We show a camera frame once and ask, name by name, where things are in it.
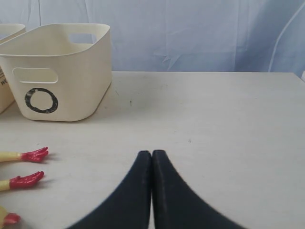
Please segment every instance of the storage basket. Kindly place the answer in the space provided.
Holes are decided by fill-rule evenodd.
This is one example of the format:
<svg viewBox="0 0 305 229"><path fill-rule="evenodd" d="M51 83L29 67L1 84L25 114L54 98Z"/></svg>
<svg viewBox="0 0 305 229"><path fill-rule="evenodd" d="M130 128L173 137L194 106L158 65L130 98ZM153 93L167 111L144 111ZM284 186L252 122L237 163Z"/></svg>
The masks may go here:
<svg viewBox="0 0 305 229"><path fill-rule="evenodd" d="M96 42L74 43L71 34L93 34ZM26 118L84 119L96 110L112 80L110 27L38 27L0 45L0 65Z"/></svg>
<svg viewBox="0 0 305 229"><path fill-rule="evenodd" d="M21 24L0 24L0 44L25 32L25 26ZM14 96L0 65L0 114L14 102Z"/></svg>

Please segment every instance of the white table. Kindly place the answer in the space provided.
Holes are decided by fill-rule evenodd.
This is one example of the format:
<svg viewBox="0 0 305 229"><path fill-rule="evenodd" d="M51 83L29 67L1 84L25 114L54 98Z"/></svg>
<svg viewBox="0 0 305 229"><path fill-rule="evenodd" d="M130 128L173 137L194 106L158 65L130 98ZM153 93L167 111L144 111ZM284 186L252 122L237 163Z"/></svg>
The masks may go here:
<svg viewBox="0 0 305 229"><path fill-rule="evenodd" d="M113 74L97 112L76 123L0 116L2 150L49 146L41 185L0 193L18 229L62 229L98 206L138 151L164 149L205 201L250 229L305 228L305 83L290 73Z"/></svg>

